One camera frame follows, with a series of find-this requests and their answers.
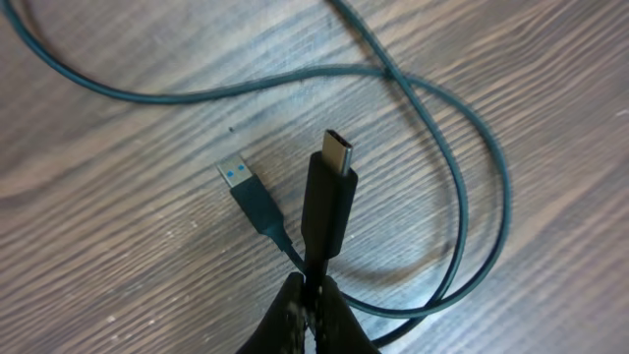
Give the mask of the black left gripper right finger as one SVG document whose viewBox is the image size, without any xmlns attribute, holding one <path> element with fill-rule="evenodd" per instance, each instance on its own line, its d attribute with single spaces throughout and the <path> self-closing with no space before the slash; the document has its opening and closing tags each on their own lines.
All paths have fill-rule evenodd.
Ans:
<svg viewBox="0 0 629 354">
<path fill-rule="evenodd" d="M 314 337 L 317 354 L 379 354 L 329 276 L 317 297 Z"/>
</svg>

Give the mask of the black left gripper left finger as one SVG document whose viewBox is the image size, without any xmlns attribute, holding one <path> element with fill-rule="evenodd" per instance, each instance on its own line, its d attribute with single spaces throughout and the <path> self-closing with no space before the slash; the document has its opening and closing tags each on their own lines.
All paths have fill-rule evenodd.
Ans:
<svg viewBox="0 0 629 354">
<path fill-rule="evenodd" d="M 288 275 L 254 333 L 237 354 L 303 354 L 306 309 L 302 303 L 304 276 Z"/>
</svg>

